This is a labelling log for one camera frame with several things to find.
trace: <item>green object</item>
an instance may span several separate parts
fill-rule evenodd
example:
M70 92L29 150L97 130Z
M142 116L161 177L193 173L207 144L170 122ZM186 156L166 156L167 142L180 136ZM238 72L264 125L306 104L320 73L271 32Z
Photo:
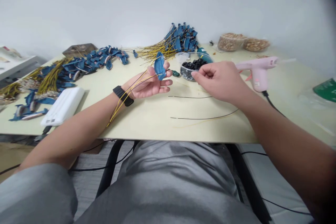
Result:
M175 77L180 77L180 74L179 74L179 72L173 70L173 76L175 76Z
M323 99L336 103L336 81L333 78L313 87L313 91Z
M210 58L210 55L207 53L207 51L203 48L200 47L197 49L198 57L204 59L208 63L213 63L213 60Z

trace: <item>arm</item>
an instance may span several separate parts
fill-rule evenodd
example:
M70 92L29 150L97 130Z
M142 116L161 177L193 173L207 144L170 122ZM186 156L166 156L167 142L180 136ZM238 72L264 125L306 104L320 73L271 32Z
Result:
M165 62L164 68L169 68L168 62ZM166 71L166 73L167 77L172 75L171 70ZM127 81L122 86L122 89L127 91L133 84L154 76L154 68L151 66L148 67L144 76L138 80L141 75L142 73ZM167 93L170 91L167 86L172 83L172 80L159 81L158 77L155 76L139 83L132 89L129 95L132 99L136 99L149 97L158 93ZM103 100L71 117L45 137L15 172L44 163L56 163L68 169L75 158L88 149L92 142L104 131L118 101L119 97L112 93ZM125 108L125 105L122 105L119 112Z
M333 191L335 151L254 93L232 62L204 65L193 76L213 97L232 103L246 115L275 167L310 211L319 215Z

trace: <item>black chair leg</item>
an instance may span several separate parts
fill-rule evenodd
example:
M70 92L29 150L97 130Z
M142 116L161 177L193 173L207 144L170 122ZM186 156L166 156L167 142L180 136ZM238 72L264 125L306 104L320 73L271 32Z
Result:
M238 176L240 177L241 183L244 186L246 195L251 203L251 208L254 214L257 216L262 224L269 224L269 222L272 221L272 218L270 217L266 205L261 198L260 192L255 185L255 182L244 161L243 156L241 155L239 149L235 144L227 143L225 144L225 146L230 152Z
M109 157L106 162L107 167L104 169L104 173L100 181L100 185L97 191L96 198L98 198L111 185L114 168L116 167L116 162L118 159L118 154L119 154L119 151L124 141L125 140L115 141L110 151Z

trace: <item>left hand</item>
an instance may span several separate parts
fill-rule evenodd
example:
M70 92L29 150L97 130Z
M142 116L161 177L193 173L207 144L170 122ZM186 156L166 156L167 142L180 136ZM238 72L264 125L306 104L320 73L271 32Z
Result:
M165 61L163 64L164 69L166 69L165 78L170 77L173 74L171 70L167 70L169 66L170 66L169 62ZM159 80L158 76L155 76L155 70L152 66L148 67L146 73L140 79L138 79L142 74L143 72L139 73L138 75L134 76L132 79L130 79L124 85L121 86L124 91L127 91L131 86L133 86L137 82L149 78L137 84L132 89L131 92L128 91L130 93L129 96L133 100L136 98L150 97L159 93L168 93L170 91L170 88L167 86L172 85L173 81L170 79Z

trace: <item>hand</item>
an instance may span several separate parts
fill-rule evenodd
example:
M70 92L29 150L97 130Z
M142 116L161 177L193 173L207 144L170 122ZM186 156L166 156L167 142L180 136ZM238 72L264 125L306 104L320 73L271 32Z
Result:
M167 70L169 68L170 64L165 61L163 64L164 69L166 69L166 77L172 76L173 72L171 70ZM170 91L170 88L167 86L170 86L173 84L173 81L170 79L166 80L159 80L158 76L155 75L155 70L152 66L148 67L146 73L139 79L139 77L143 74L139 73L138 75L134 76L132 79L130 79L128 82L126 82L124 85L122 85L122 89L124 91L127 91L130 87L135 85L138 82L141 82L142 80L147 80L135 85L132 91L130 92L129 96L134 100L136 98L146 98L150 97L159 93L168 93Z
M252 90L240 77L233 62L221 61L203 65L199 72L191 73L195 81L218 100L237 104Z

